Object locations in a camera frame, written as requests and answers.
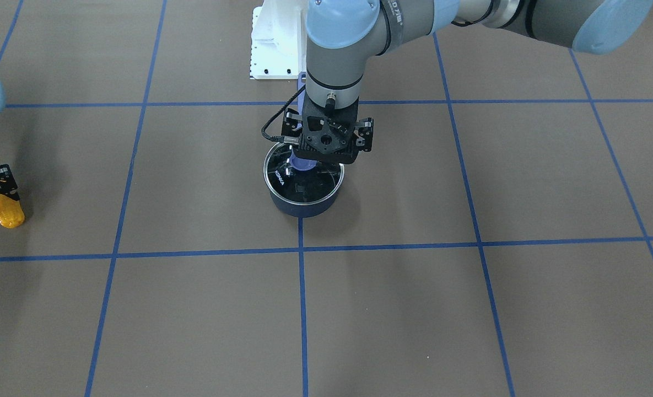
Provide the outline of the yellow corn cob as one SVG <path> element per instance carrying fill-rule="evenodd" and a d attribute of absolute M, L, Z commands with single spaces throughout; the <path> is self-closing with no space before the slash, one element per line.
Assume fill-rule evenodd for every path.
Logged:
<path fill-rule="evenodd" d="M 0 194 L 0 224 L 3 228 L 18 228 L 25 222 L 19 195 Z"/>

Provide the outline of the glass pot lid blue knob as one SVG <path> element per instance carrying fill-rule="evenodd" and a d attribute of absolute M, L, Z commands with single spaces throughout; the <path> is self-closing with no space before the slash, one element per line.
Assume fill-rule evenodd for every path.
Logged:
<path fill-rule="evenodd" d="M 285 143 L 268 151 L 262 170 L 273 203 L 302 218 L 331 206 L 346 175 L 344 165 L 298 158 Z"/>

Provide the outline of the brown paper table cover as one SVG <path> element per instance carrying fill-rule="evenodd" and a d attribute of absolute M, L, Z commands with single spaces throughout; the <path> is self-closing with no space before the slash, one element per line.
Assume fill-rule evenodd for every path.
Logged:
<path fill-rule="evenodd" d="M 373 151 L 297 219 L 257 6 L 0 1 L 0 396 L 653 396 L 653 8 L 372 58 Z"/>

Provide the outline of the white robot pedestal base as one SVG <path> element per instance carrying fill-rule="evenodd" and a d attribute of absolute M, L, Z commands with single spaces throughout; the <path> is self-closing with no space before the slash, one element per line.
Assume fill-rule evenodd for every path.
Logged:
<path fill-rule="evenodd" d="M 306 11 L 307 1 L 263 1 L 253 9 L 249 78 L 304 78 Z"/>

